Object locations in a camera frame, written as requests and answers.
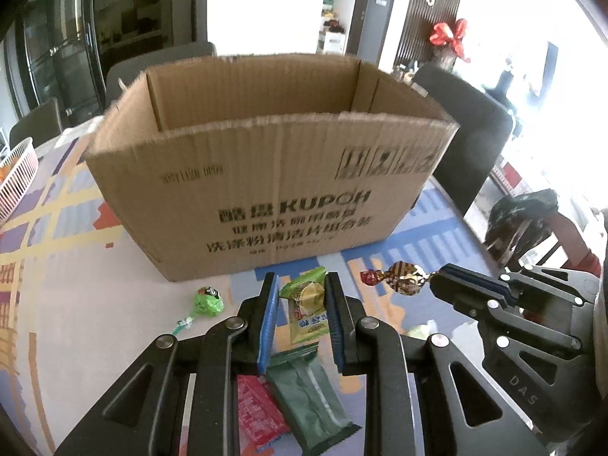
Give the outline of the dark chair right side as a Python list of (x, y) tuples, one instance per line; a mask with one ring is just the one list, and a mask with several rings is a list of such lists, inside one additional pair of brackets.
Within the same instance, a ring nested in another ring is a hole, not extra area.
[(459, 124), (434, 177), (456, 209), (466, 213), (511, 135), (513, 116), (485, 92), (434, 64), (418, 69), (413, 82)]

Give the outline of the red snack packet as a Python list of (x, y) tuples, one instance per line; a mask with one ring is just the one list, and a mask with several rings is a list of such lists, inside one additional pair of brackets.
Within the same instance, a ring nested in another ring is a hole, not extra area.
[(271, 445), (291, 433), (264, 377), (239, 376), (238, 425), (242, 455), (271, 455)]

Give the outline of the yellow green candy packet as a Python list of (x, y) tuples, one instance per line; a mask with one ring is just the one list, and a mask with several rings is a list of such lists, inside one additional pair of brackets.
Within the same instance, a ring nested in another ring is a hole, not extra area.
[(288, 326), (291, 344), (315, 340), (329, 332), (325, 306), (327, 270), (318, 267), (291, 280), (280, 290), (288, 301)]

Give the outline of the wooden chair with clothes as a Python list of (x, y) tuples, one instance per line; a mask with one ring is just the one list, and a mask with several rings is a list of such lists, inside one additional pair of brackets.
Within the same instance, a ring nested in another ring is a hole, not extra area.
[(575, 222), (559, 209), (554, 190), (503, 196), (489, 211), (483, 244), (500, 267), (519, 271), (521, 258), (551, 235), (567, 260), (563, 269), (601, 276), (599, 257), (592, 252)]

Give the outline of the green lollipop near box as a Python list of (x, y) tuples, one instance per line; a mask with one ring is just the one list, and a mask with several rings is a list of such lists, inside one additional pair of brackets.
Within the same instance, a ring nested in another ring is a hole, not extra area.
[(190, 328), (199, 317), (217, 317), (223, 313), (224, 309), (225, 304), (220, 293), (211, 286), (203, 286), (197, 290), (194, 296), (190, 313), (177, 322), (172, 334), (177, 336), (184, 329)]

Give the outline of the red bow decoration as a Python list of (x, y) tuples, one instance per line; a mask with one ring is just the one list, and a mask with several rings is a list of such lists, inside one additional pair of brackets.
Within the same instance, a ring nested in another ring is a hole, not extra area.
[(469, 63), (470, 59), (466, 56), (463, 45), (467, 27), (466, 19), (456, 20), (452, 26), (446, 22), (437, 23), (433, 27), (429, 42), (436, 48), (449, 49), (455, 57)]

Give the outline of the colourful patterned tablecloth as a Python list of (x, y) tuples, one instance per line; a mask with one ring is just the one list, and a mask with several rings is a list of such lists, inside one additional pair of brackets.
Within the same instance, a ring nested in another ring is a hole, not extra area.
[[(55, 452), (97, 399), (159, 334), (190, 312), (195, 281), (167, 281), (105, 204), (82, 155), (96, 122), (41, 145), (33, 184), (1, 230), (1, 404), (38, 455)], [(423, 291), (370, 288), (359, 272), (397, 260), (495, 274), (494, 262), (437, 182), (385, 241), (279, 264), (282, 281), (316, 267), (397, 331), (434, 321), (472, 363), (481, 339), (466, 316)]]

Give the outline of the pink plastic basket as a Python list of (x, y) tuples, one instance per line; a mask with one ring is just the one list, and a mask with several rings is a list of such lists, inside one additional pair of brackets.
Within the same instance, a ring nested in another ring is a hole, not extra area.
[(1, 162), (1, 224), (4, 225), (26, 196), (38, 172), (38, 158), (33, 138), (16, 145)]

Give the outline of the green lollipop near edge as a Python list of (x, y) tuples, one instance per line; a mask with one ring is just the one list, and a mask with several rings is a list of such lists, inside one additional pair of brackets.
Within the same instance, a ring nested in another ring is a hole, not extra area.
[(432, 334), (436, 333), (437, 325), (433, 320), (430, 320), (426, 323), (418, 324), (409, 328), (409, 330), (406, 331), (406, 336), (417, 340), (427, 341)]

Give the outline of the dark chair far left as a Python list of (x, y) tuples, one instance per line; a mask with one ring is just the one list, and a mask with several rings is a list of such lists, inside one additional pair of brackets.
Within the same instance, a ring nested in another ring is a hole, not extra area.
[(58, 100), (49, 98), (13, 126), (8, 138), (9, 146), (14, 148), (23, 140), (31, 138), (33, 146), (37, 148), (58, 137), (62, 131)]

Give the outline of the white storage shelf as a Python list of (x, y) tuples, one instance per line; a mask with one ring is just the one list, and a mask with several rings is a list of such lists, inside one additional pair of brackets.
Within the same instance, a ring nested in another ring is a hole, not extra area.
[(320, 14), (317, 53), (323, 55), (344, 55), (345, 48), (345, 28), (342, 26), (333, 5), (324, 3)]

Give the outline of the dark green snack packet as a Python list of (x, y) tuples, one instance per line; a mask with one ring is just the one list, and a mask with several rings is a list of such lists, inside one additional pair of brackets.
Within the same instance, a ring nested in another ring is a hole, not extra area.
[(312, 343), (273, 355), (265, 379), (304, 455), (320, 455), (357, 433)]

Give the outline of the gold striped candy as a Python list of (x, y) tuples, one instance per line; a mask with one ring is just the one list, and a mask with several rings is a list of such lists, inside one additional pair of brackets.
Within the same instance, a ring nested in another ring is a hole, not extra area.
[(430, 282), (433, 273), (427, 273), (418, 264), (399, 260), (386, 270), (366, 270), (359, 273), (361, 281), (368, 286), (385, 283), (400, 295), (417, 295)]

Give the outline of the brown cardboard box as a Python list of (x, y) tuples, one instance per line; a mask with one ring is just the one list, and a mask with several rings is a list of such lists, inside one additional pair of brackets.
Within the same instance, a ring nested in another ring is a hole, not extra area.
[(84, 158), (134, 242), (181, 282), (385, 239), (458, 129), (356, 58), (203, 57), (142, 72)]

